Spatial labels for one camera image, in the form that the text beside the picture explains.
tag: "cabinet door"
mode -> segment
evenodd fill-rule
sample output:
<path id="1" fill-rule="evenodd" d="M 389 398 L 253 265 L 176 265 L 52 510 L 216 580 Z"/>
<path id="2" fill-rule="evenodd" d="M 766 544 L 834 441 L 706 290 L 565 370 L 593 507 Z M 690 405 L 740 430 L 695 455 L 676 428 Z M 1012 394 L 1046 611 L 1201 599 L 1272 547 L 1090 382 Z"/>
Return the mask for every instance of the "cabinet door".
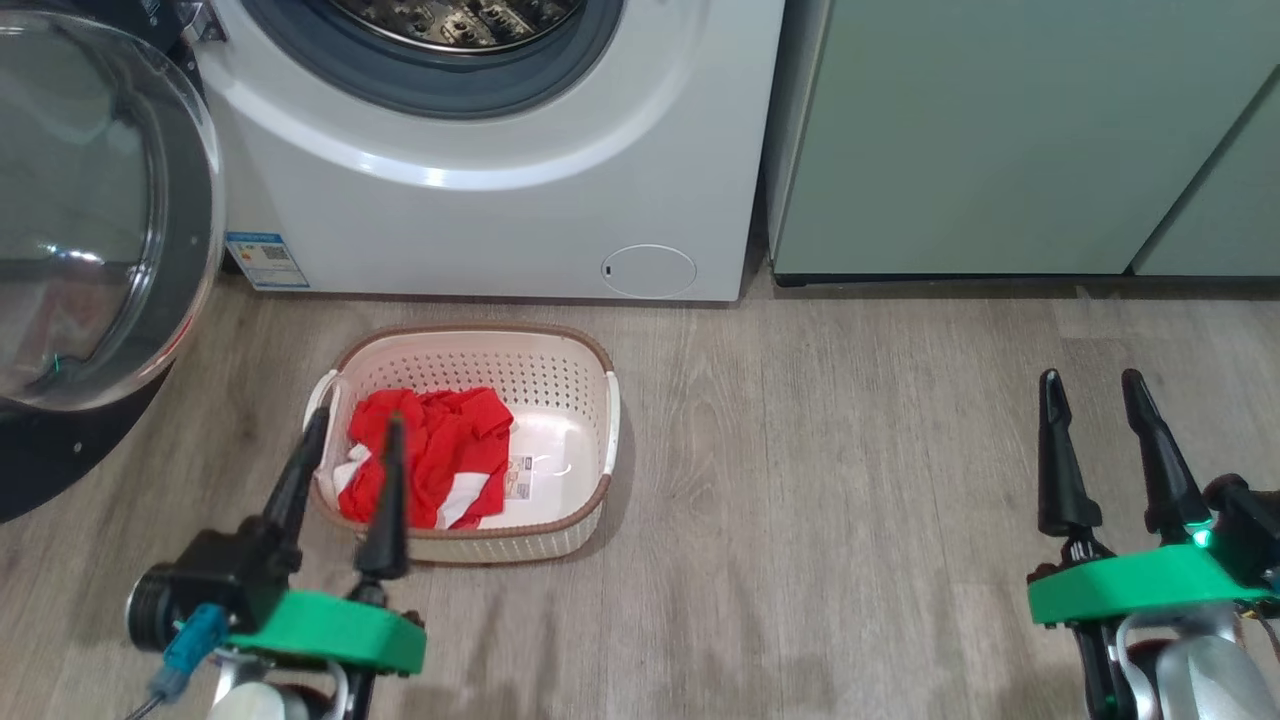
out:
<path id="1" fill-rule="evenodd" d="M 1280 53 L 1275 0 L 836 0 L 829 23 L 783 274 L 1123 272 Z"/>
<path id="2" fill-rule="evenodd" d="M 1280 275 L 1280 91 L 1258 99 L 1239 135 L 1143 247 L 1143 275 Z"/>

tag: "basket label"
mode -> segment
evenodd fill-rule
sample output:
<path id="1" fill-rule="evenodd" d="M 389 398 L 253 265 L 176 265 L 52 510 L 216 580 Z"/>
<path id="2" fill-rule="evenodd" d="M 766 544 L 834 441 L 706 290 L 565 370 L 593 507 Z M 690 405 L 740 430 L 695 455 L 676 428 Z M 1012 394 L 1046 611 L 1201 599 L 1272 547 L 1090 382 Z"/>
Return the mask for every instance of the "basket label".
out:
<path id="1" fill-rule="evenodd" d="M 227 250 L 239 263 L 255 290 L 311 287 L 293 261 L 284 238 L 275 233 L 229 232 Z"/>
<path id="2" fill-rule="evenodd" d="M 507 459 L 507 477 L 503 478 L 507 500 L 529 500 L 532 482 L 532 455 L 512 455 Z"/>

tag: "wooden floor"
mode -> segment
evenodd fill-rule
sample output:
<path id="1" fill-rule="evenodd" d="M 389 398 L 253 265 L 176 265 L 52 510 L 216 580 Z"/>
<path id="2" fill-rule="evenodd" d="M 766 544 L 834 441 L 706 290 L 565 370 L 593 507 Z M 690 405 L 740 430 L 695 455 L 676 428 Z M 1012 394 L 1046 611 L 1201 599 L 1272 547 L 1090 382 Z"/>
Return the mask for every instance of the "wooden floor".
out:
<path id="1" fill-rule="evenodd" d="M 576 556 L 396 583 L 426 619 L 428 666 L 381 683 L 374 717 L 1076 720 L 1074 646 L 1033 626 L 1024 596 L 1056 557 L 1034 524 L 1041 370 L 1062 372 L 1115 550 L 1153 544 L 1126 366 L 1202 482 L 1280 487 L 1280 302 L 1108 295 L 758 278 L 732 307 L 620 307 L 225 282 L 119 450 L 0 527 L 0 717 L 123 716 L 157 662 L 124 637 L 134 578 L 261 506 L 339 354 L 387 325 L 495 318 L 573 325 L 612 354 L 616 484 Z M 349 587 L 351 537 L 311 514 L 302 544 L 297 585 Z M 198 678 L 155 717 L 204 717 L 212 671 Z"/>

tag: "red clothing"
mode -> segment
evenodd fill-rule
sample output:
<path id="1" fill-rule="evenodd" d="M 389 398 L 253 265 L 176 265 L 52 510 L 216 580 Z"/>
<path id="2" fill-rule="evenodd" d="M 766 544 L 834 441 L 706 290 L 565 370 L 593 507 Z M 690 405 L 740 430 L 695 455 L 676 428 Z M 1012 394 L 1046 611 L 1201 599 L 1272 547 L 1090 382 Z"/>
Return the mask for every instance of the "red clothing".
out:
<path id="1" fill-rule="evenodd" d="M 477 387 L 424 395 L 383 389 L 356 405 L 348 432 L 372 457 L 338 495 L 343 516 L 360 523 L 374 516 L 387 477 L 387 425 L 394 413 L 404 423 L 410 527 L 435 528 L 440 505 L 458 473 L 484 473 L 489 480 L 453 529 L 474 528 L 481 518 L 502 512 L 512 418 L 493 388 Z"/>

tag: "green plastic part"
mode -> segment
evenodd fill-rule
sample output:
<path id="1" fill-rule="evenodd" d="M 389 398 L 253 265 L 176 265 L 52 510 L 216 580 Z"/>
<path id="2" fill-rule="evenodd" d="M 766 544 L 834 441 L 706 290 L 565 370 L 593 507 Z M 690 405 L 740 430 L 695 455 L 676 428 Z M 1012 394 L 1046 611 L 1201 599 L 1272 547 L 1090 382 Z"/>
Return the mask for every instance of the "green plastic part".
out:
<path id="1" fill-rule="evenodd" d="M 227 644 L 406 675 L 421 673 L 426 657 L 422 628 L 390 610 L 310 591 L 287 592 L 261 630 Z"/>
<path id="2" fill-rule="evenodd" d="M 1041 625 L 1275 597 L 1270 589 L 1236 583 L 1207 550 L 1194 544 L 1094 560 L 1027 585 L 1032 620 Z"/>

